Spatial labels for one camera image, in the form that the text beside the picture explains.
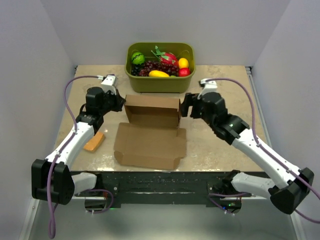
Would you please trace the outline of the green toy watermelon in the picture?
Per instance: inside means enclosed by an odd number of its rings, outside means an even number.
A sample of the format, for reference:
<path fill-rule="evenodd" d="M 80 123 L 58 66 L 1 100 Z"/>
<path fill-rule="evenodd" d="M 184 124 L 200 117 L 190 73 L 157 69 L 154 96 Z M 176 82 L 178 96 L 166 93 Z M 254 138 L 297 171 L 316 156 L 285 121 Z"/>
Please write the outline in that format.
<path fill-rule="evenodd" d="M 142 65 L 145 62 L 145 56 L 141 52 L 135 52 L 131 56 L 131 62 L 134 65 Z"/>

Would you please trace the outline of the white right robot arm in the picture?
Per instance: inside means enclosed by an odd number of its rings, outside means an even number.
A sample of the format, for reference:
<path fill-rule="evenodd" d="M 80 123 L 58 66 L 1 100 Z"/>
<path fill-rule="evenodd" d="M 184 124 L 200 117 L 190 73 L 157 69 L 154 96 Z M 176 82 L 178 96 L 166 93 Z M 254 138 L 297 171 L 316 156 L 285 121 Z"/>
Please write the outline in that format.
<path fill-rule="evenodd" d="M 270 199 L 278 210 L 290 215 L 310 193 L 313 171 L 300 169 L 255 137 L 244 120 L 228 112 L 219 93 L 186 93 L 180 109 L 183 117 L 204 120 L 219 139 L 247 155 L 268 175 L 261 178 L 233 170 L 220 187 L 227 196 L 248 193 Z"/>

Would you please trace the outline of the pink toy dragon fruit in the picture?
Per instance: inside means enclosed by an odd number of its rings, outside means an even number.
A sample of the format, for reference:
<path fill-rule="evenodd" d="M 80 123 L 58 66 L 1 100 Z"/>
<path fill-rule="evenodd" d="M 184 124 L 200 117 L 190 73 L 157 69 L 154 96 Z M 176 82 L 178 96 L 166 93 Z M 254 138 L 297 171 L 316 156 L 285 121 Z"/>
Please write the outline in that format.
<path fill-rule="evenodd" d="M 178 67 L 178 59 L 171 52 L 160 51 L 158 46 L 154 47 L 154 50 L 151 50 L 151 53 L 159 60 L 160 63 L 169 64 Z"/>

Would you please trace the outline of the purple toy grape bunch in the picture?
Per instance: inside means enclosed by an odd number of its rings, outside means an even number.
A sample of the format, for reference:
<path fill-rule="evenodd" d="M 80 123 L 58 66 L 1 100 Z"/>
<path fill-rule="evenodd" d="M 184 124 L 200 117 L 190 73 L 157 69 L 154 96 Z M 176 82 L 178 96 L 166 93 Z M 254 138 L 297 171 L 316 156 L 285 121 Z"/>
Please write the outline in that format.
<path fill-rule="evenodd" d="M 179 75 L 179 67 L 173 64 L 158 62 L 158 61 L 146 61 L 141 70 L 138 73 L 139 77 L 148 77 L 151 71 L 161 71 L 169 76 L 178 76 Z"/>

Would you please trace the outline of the orange flat sponge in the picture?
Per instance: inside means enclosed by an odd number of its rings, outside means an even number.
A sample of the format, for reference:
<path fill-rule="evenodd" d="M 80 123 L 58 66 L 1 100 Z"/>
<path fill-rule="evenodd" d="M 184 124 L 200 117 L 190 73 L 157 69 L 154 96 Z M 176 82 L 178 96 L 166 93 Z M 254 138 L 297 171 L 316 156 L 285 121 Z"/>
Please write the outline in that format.
<path fill-rule="evenodd" d="M 83 149 L 90 153 L 95 153 L 105 140 L 105 135 L 102 132 L 97 132 L 83 147 Z"/>

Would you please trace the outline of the olive green plastic bin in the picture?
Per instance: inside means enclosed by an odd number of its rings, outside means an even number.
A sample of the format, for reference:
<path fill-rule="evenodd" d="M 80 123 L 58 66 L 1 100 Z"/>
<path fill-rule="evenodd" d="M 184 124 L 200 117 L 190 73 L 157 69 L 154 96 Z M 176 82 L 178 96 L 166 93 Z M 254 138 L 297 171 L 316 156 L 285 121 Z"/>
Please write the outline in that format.
<path fill-rule="evenodd" d="M 186 58 L 189 62 L 190 75 L 179 77 L 171 75 L 169 77 L 149 77 L 131 75 L 132 64 L 131 57 L 133 53 L 141 52 L 145 56 L 145 62 L 160 62 L 151 52 L 158 46 L 162 52 L 172 53 L 179 61 L 180 58 Z M 137 93 L 183 93 L 191 82 L 195 73 L 195 59 L 193 48 L 182 42 L 137 42 L 132 44 L 127 50 L 125 73 L 133 90 Z"/>

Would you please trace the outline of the yellow toy lemon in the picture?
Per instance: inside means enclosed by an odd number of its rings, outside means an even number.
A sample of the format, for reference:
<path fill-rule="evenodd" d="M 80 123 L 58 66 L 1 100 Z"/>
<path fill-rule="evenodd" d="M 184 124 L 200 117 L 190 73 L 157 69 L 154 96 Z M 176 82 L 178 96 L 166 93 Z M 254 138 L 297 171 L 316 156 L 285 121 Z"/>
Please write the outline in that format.
<path fill-rule="evenodd" d="M 180 58 L 178 60 L 179 69 L 189 68 L 189 61 L 186 58 Z"/>

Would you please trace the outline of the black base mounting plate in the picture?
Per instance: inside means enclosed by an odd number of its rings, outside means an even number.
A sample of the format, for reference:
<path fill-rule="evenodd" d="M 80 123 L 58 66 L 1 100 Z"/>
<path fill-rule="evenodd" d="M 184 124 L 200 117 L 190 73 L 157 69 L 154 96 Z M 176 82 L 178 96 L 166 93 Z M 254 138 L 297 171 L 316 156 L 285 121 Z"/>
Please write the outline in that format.
<path fill-rule="evenodd" d="M 205 205 L 213 207 L 209 194 L 234 195 L 232 171 L 95 171 L 97 183 L 93 191 L 83 191 L 80 197 L 108 197 L 114 208 L 124 204 Z"/>

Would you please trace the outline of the dark blue toy grapes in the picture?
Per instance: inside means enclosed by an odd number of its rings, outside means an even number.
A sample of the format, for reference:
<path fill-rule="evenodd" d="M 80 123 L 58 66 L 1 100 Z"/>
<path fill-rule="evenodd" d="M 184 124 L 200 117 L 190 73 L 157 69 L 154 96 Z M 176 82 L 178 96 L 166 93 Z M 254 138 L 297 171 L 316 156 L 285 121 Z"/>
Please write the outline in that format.
<path fill-rule="evenodd" d="M 133 75 L 133 76 L 139 76 L 141 69 L 142 69 L 142 67 L 140 65 L 133 65 L 131 67 L 130 74 Z"/>

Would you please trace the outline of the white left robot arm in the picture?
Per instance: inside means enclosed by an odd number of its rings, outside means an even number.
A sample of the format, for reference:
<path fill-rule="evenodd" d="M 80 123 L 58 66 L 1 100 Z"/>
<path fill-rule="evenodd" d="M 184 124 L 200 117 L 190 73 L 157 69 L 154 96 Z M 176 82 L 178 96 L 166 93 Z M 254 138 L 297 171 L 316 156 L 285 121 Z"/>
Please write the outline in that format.
<path fill-rule="evenodd" d="M 76 125 L 67 137 L 45 159 L 36 159 L 31 165 L 31 194 L 38 200 L 66 205 L 72 197 L 87 191 L 99 196 L 104 184 L 94 173 L 82 172 L 73 175 L 70 171 L 74 160 L 86 143 L 98 132 L 104 122 L 104 115 L 120 112 L 125 103 L 115 87 L 103 89 L 91 87 L 87 90 L 85 103 L 76 117 Z"/>

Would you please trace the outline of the yellow toy mango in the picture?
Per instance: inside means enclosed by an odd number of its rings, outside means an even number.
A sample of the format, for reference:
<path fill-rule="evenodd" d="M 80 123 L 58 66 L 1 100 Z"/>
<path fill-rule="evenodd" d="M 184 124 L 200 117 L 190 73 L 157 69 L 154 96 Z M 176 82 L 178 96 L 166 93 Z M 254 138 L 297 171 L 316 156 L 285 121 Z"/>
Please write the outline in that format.
<path fill-rule="evenodd" d="M 148 76 L 152 77 L 152 78 L 167 78 L 167 77 L 170 77 L 169 74 L 167 74 L 166 72 L 160 71 L 160 70 L 152 70 L 152 71 L 149 72 Z"/>

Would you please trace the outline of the brown cardboard box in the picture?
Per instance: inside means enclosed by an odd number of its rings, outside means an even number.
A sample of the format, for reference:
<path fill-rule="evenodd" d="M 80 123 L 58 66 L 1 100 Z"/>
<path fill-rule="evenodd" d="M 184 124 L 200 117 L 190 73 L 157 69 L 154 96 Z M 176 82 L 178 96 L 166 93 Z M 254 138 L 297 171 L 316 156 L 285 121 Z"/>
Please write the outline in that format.
<path fill-rule="evenodd" d="M 122 166 L 175 170 L 187 154 L 178 98 L 127 95 L 127 122 L 118 125 L 114 158 Z"/>

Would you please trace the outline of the red toy apple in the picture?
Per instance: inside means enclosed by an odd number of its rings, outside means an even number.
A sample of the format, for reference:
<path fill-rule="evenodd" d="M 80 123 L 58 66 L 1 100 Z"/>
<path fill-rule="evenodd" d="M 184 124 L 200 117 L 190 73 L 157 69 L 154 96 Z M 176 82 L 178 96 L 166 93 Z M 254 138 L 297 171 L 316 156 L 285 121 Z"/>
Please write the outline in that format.
<path fill-rule="evenodd" d="M 188 67 L 180 68 L 178 72 L 179 77 L 187 77 L 191 74 L 191 71 Z"/>

